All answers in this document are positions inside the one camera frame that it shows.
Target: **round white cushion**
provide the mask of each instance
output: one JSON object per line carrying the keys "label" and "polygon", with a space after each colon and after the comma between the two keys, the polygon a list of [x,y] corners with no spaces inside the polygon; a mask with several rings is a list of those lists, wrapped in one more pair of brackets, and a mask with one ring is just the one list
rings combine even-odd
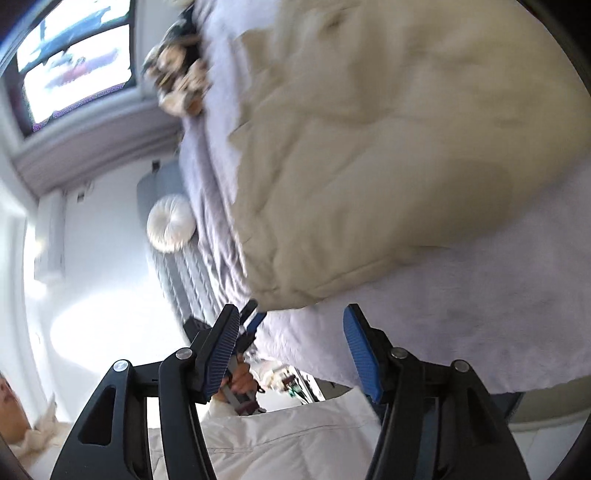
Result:
{"label": "round white cushion", "polygon": [[150,243],[164,253],[180,250],[191,240],[196,227],[191,204],[183,195],[162,197],[148,215]]}

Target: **window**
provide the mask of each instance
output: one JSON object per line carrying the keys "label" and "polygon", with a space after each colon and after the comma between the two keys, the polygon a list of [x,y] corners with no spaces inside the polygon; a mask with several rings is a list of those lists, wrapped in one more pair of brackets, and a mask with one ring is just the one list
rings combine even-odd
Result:
{"label": "window", "polygon": [[62,0],[51,7],[2,76],[26,137],[80,105],[135,85],[134,0]]}

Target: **metal screw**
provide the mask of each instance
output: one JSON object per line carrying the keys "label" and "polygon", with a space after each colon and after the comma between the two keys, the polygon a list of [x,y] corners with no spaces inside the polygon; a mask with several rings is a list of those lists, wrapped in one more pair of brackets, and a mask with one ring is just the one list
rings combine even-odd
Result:
{"label": "metal screw", "polygon": [[177,351],[177,358],[179,360],[186,360],[187,358],[191,358],[193,351],[189,347],[181,348]]}
{"label": "metal screw", "polygon": [[127,360],[118,360],[113,365],[113,370],[116,372],[124,372],[129,367],[129,362]]}
{"label": "metal screw", "polygon": [[453,368],[455,368],[457,371],[463,374],[470,371],[470,365],[468,364],[468,362],[464,360],[456,360],[453,363]]}
{"label": "metal screw", "polygon": [[408,357],[408,352],[401,346],[395,346],[392,348],[392,350],[390,350],[390,355],[392,355],[394,358],[397,358],[398,360],[404,360],[406,357]]}

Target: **wall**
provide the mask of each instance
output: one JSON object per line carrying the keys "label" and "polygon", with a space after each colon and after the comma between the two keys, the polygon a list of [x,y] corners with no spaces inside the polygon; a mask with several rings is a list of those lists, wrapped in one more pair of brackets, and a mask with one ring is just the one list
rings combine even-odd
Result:
{"label": "wall", "polygon": [[118,359],[159,361],[184,345],[145,253],[136,186],[151,160],[97,178],[67,197],[65,280],[48,289],[41,337],[58,400],[74,419]]}
{"label": "wall", "polygon": [[27,414],[35,418],[45,407],[46,398],[35,369],[24,311],[20,309],[21,264],[15,261],[14,247],[15,240],[24,234],[24,223],[0,201],[0,370],[18,391]]}

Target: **gray upholstered headboard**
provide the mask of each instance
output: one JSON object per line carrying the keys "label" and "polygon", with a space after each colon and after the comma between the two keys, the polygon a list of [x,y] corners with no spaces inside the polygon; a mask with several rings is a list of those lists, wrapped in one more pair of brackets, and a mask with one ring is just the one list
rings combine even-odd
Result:
{"label": "gray upholstered headboard", "polygon": [[[143,225],[154,204],[163,196],[185,194],[178,162],[161,166],[138,183],[138,213]],[[154,265],[164,296],[170,302],[177,320],[184,323],[190,316],[213,325],[220,307],[212,291],[207,269],[197,249],[198,232],[182,250],[163,254],[157,251],[146,234],[148,259]]]}

